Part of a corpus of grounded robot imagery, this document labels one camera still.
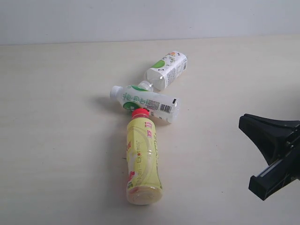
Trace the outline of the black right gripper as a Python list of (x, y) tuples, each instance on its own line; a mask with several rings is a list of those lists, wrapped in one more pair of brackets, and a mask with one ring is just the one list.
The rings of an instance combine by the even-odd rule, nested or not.
[(251, 176), (248, 189), (266, 200), (300, 176), (300, 122), (251, 114), (239, 119), (239, 129), (256, 145), (268, 167)]

